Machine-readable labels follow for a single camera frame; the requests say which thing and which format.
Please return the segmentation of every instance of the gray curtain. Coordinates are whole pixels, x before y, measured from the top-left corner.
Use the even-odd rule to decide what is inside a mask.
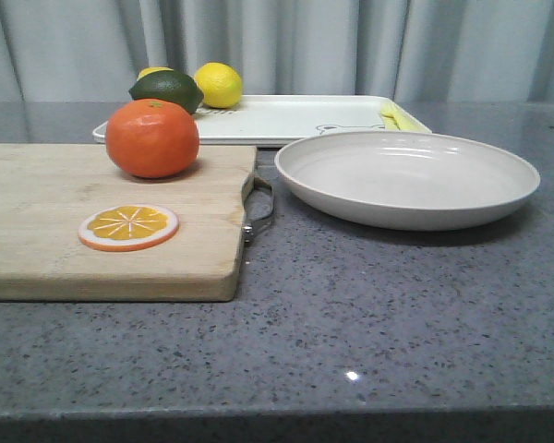
[[[246,94],[554,102],[554,0],[0,0],[0,102],[124,102],[209,61]]]

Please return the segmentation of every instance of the granite countertop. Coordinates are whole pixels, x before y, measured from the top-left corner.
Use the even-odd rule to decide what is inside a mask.
[[[91,143],[117,103],[0,103],[0,142]],[[403,103],[542,175],[449,233],[334,219],[277,177],[229,303],[0,303],[0,442],[554,441],[554,105]]]

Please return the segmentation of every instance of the white tray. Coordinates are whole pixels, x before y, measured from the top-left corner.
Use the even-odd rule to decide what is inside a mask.
[[[390,99],[367,95],[245,95],[234,108],[199,107],[194,116],[201,144],[210,145],[271,148],[335,132],[431,132]],[[92,131],[97,142],[104,143],[105,130],[106,122]]]

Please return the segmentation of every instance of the lime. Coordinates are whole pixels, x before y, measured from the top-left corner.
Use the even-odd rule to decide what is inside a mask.
[[[194,114],[203,99],[195,80],[173,69],[162,69],[140,78],[129,90],[133,100],[158,99],[176,103]]]
[[[157,71],[172,71],[172,70],[173,70],[173,69],[172,69],[171,67],[166,67],[166,66],[150,66],[150,67],[146,67],[146,68],[142,69],[141,71],[139,71],[137,80],[139,80],[139,79],[142,78],[142,77],[146,77],[148,74],[151,74],[152,72],[157,72]]]
[[[210,62],[195,73],[203,102],[212,108],[230,108],[242,98],[242,78],[228,65]]]

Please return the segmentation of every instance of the cutting board handle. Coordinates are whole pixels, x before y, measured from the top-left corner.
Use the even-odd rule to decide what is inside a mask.
[[[269,182],[260,178],[258,175],[252,176],[252,190],[248,194],[248,198],[254,193],[254,191],[260,191],[267,196],[269,196],[269,206],[268,208],[258,217],[248,218],[242,227],[244,232],[244,244],[250,245],[254,238],[259,235],[262,231],[267,229],[272,224],[273,218],[273,208],[274,208],[274,196],[273,196],[273,187]]]

